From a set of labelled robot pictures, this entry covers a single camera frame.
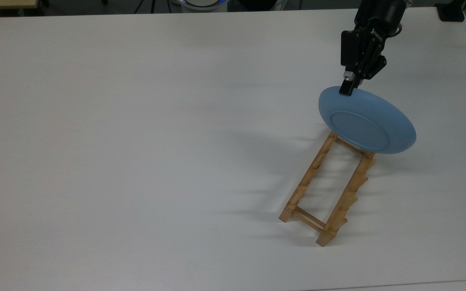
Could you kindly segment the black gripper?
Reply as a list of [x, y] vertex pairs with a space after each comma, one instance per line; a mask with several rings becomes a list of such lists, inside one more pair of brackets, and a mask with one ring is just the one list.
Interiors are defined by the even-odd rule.
[[[341, 65], [345, 70], [340, 94], [351, 96], [362, 79], [372, 79], [386, 66], [386, 57], [381, 53], [386, 40], [400, 33], [406, 8], [405, 0], [361, 1], [354, 30], [341, 33]], [[380, 48], [368, 50], [372, 39]]]

